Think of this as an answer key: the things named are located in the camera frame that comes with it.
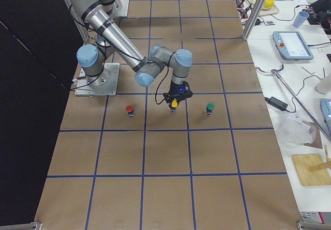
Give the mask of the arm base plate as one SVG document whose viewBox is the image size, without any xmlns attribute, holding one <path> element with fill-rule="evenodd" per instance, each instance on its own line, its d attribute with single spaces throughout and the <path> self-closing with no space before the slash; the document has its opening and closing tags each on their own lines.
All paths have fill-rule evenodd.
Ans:
<svg viewBox="0 0 331 230">
<path fill-rule="evenodd" d="M 104 70 L 98 79 L 94 82 L 94 78 L 86 79 L 83 69 L 80 71 L 80 76 L 83 79 L 78 80 L 74 91 L 74 95 L 82 96 L 115 96 L 117 92 L 118 76 L 120 63 L 105 63 Z"/>
<path fill-rule="evenodd" d="M 126 18 L 128 15 L 130 0 L 116 0 L 113 3 L 113 17 L 115 18 Z"/>
</svg>

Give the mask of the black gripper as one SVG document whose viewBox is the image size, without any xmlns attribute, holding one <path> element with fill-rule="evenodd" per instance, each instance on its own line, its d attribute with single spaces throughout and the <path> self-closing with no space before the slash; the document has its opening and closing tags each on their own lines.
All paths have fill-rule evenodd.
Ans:
<svg viewBox="0 0 331 230">
<path fill-rule="evenodd" d="M 171 81 L 169 92 L 164 93 L 163 96 L 166 103 L 172 103 L 174 100 L 177 103 L 180 103 L 187 98 L 191 98 L 193 96 L 193 92 L 190 90 L 190 86 L 187 81 L 183 81 L 182 84 L 176 84 Z"/>
</svg>

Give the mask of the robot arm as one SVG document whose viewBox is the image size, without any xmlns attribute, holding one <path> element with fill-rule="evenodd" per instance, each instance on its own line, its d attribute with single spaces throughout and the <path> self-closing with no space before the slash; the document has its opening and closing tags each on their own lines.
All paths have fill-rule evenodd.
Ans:
<svg viewBox="0 0 331 230">
<path fill-rule="evenodd" d="M 145 57 L 116 25 L 111 17 L 113 4 L 117 0 L 70 0 L 81 20 L 93 27 L 97 36 L 117 52 L 133 69 L 135 81 L 148 87 L 164 68 L 172 68 L 170 89 L 164 93 L 164 101 L 171 108 L 192 97 L 186 80 L 192 64 L 192 53 L 186 49 L 172 51 L 163 45 L 155 45 L 150 56 Z"/>
</svg>

